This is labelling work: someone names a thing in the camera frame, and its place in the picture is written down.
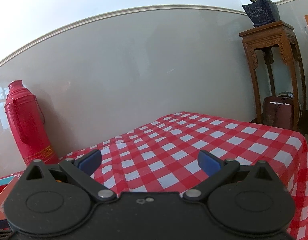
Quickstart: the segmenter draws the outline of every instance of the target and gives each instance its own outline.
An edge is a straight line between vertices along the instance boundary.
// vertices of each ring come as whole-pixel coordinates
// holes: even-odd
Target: red and white tablecloth
[[[243,165],[266,160],[296,203],[288,232],[308,240],[308,146],[298,132],[181,112],[65,157],[80,158],[95,148],[103,161],[91,177],[118,194],[182,193],[196,186],[207,178],[197,163],[200,149]]]

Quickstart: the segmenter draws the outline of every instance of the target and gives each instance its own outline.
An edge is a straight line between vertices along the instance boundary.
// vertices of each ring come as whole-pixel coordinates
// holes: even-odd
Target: dark blue flower pot
[[[254,23],[254,27],[280,20],[278,7],[271,0],[258,0],[254,3],[243,5],[243,9]]]

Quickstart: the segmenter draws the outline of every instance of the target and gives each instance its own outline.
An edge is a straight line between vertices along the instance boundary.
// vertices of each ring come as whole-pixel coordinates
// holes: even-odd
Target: plant pot
[[[254,3],[243,5],[243,9],[254,23],[254,27],[280,20],[278,7],[271,0],[258,0]]]

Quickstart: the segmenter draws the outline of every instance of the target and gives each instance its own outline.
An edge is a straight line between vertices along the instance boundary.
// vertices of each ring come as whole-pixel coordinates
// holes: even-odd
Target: wooden stand top
[[[286,22],[278,21],[278,22],[268,23],[268,24],[265,24],[265,25],[262,25],[256,28],[249,29],[247,31],[239,33],[238,35],[240,37],[245,37],[251,34],[256,34],[256,33],[259,33],[265,30],[268,31],[270,29],[276,29],[276,28],[284,28],[284,29],[288,29],[289,31],[294,31],[293,26],[287,24]]]

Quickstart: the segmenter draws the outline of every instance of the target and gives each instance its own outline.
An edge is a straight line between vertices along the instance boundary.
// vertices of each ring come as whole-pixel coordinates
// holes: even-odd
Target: blue gripper pad
[[[78,159],[79,163],[77,168],[84,171],[87,175],[91,176],[94,171],[102,164],[102,153],[100,150],[90,152],[86,156]]]
[[[223,167],[223,161],[221,159],[217,158],[216,156],[213,156],[214,158],[212,158],[210,155],[212,154],[207,151],[200,151],[197,158],[198,166],[209,177],[220,171],[220,169]]]

